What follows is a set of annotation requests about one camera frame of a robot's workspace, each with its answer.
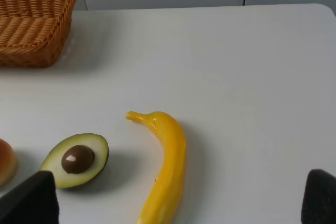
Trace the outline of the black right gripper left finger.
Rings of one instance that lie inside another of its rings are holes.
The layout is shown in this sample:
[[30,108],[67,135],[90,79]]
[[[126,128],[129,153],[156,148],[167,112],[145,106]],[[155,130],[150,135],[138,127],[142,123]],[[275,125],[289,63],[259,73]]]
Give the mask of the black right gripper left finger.
[[1,223],[59,223],[52,172],[38,171],[2,196]]

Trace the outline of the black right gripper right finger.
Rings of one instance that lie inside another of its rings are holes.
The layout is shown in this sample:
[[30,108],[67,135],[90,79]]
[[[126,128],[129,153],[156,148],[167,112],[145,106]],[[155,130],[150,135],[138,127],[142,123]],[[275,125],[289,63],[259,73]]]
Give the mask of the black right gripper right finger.
[[335,177],[322,169],[313,169],[308,174],[301,222],[335,223]]

